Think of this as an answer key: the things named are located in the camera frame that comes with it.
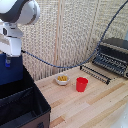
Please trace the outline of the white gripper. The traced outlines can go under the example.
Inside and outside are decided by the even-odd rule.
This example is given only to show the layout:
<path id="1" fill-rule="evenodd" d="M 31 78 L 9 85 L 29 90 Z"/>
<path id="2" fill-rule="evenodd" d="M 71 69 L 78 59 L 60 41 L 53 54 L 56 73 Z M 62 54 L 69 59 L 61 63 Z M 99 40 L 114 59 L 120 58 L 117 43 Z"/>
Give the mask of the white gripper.
<path id="1" fill-rule="evenodd" d="M 0 22 L 0 51 L 6 53 L 11 57 L 18 57 L 21 55 L 21 37 L 22 31 L 16 24 L 8 22 Z M 11 57 L 6 56 L 5 66 L 10 67 Z"/>

